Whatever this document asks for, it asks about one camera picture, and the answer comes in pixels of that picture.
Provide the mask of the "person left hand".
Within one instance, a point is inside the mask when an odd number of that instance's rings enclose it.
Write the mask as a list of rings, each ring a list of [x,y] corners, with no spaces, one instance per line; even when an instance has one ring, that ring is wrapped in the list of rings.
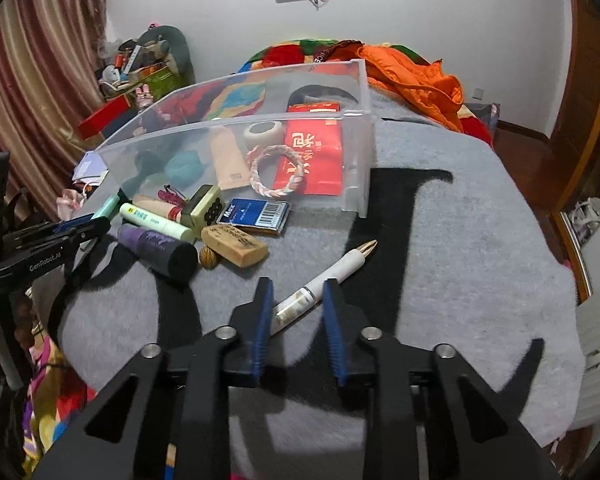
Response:
[[[20,298],[14,317],[16,323],[14,331],[16,341],[23,350],[29,350],[34,346],[35,342],[33,329],[36,320],[34,303],[31,298],[28,296]]]

